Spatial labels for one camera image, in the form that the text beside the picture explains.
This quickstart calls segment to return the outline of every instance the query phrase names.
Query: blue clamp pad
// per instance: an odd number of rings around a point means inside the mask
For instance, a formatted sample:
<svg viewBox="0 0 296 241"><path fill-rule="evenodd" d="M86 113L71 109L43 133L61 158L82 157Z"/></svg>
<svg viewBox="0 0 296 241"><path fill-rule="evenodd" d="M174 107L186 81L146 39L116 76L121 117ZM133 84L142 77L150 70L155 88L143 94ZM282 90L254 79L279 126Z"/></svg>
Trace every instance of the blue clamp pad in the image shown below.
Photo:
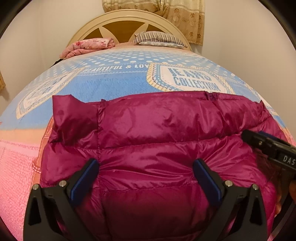
<svg viewBox="0 0 296 241"><path fill-rule="evenodd" d="M273 135L271 135L271 134L268 134L268 133L266 133L266 132L264 132L264 131L259 131L258 133L259 133L260 135L264 136L264 137L268 137L268 138L270 138L270 139L272 139L272 140L274 140L274 141L277 141L277 142L280 142L280 143L285 144L285 145L287 145L287 146L290 146L289 143L287 143L287 142L285 142L285 141L283 141L283 140L281 140L281 139L279 139L279 138L277 138L277 137L275 137L275 136L273 136Z"/></svg>
<svg viewBox="0 0 296 241"><path fill-rule="evenodd" d="M70 178L67 194L73 206L81 204L98 173L99 162L96 159L90 159L80 171L75 172Z"/></svg>
<svg viewBox="0 0 296 241"><path fill-rule="evenodd" d="M193 162L193 173L211 206L220 206L225 187L220 176L212 171L202 159Z"/></svg>

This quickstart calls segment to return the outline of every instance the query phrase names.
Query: down jacket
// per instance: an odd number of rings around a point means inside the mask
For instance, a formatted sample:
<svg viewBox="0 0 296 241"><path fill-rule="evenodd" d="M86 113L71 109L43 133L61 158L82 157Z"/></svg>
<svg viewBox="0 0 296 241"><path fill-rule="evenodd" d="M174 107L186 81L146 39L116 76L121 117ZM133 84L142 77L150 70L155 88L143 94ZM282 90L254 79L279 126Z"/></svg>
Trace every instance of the down jacket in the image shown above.
<svg viewBox="0 0 296 241"><path fill-rule="evenodd" d="M223 180L259 185L271 232L276 170L245 144L245 129L286 139L265 108L242 96L207 92L131 95L83 103L53 96L54 126L41 186L56 185L96 158L100 171L76 208L101 241L191 241L214 210L194 178L205 160Z"/></svg>

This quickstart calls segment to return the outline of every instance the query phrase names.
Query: folded pink blanket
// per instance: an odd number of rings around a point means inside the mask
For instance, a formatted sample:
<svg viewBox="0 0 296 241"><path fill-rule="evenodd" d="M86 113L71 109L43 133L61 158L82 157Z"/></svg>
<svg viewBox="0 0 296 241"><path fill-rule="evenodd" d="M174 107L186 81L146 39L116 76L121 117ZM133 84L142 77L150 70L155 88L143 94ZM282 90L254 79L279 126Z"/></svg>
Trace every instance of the folded pink blanket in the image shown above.
<svg viewBox="0 0 296 241"><path fill-rule="evenodd" d="M61 54L61 59L71 58L76 55L91 53L102 49L110 49L115 46L112 38L94 38L70 44Z"/></svg>

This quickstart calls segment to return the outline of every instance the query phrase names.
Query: cream headboard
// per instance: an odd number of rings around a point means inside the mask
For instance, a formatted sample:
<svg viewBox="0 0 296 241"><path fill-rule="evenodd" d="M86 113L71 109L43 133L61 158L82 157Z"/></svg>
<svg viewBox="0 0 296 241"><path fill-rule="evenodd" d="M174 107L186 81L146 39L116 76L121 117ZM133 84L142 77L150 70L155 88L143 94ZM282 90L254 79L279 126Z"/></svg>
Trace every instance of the cream headboard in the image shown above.
<svg viewBox="0 0 296 241"><path fill-rule="evenodd" d="M111 37L115 43L131 42L135 34L143 31L161 31L179 38L191 50L181 31L165 18L143 10L121 9L105 13L85 24L72 37L68 45L91 38Z"/></svg>

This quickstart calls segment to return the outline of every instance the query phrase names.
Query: pillow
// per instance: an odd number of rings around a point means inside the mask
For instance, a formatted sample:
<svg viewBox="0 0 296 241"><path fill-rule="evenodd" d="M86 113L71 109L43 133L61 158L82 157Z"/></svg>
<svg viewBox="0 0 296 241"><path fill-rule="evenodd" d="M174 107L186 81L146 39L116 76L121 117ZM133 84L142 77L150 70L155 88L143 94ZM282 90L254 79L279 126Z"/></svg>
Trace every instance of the pillow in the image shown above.
<svg viewBox="0 0 296 241"><path fill-rule="evenodd" d="M181 45L181 44L165 43L165 42L155 42L155 41L140 42L140 43L138 43L138 45L143 45L143 46L159 46L159 47L169 47L169 48L184 49L184 46Z"/></svg>
<svg viewBox="0 0 296 241"><path fill-rule="evenodd" d="M134 43L138 44L146 41L180 44L187 48L187 46L174 35L158 32L158 31L149 31L149 32L139 33L136 36Z"/></svg>

